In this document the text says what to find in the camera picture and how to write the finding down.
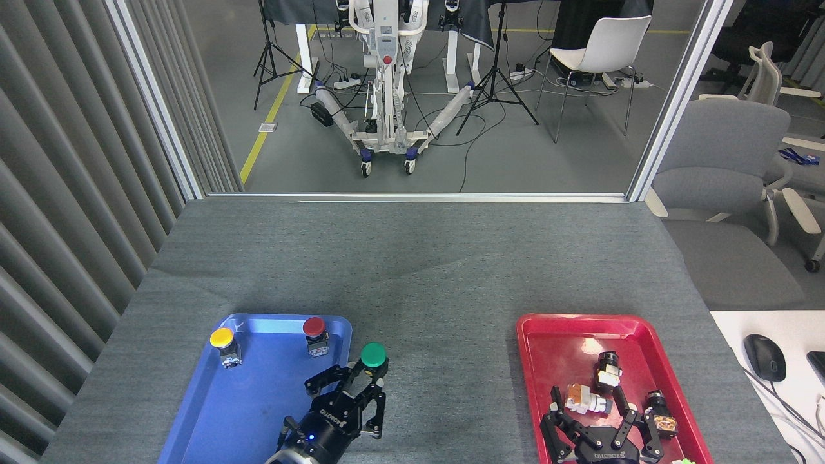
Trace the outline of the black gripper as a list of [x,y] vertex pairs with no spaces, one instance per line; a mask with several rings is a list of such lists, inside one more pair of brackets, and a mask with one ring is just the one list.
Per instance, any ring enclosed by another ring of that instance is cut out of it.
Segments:
[[[631,407],[622,387],[612,391],[616,408],[622,415],[618,428],[585,428],[580,426],[563,406],[560,388],[550,390],[551,403],[540,420],[540,429],[551,463],[639,463],[659,462],[664,452],[652,415]],[[641,432],[643,448],[639,451],[628,439],[630,429]]]
[[[357,372],[354,363],[334,365],[304,382],[306,393],[315,398],[336,383],[346,389]],[[333,391],[315,398],[303,419],[287,415],[277,444],[278,463],[338,463],[348,446],[365,434],[380,440],[383,434],[386,393],[384,380],[369,382],[355,397],[345,391]],[[374,414],[364,420],[364,411],[374,403]]]

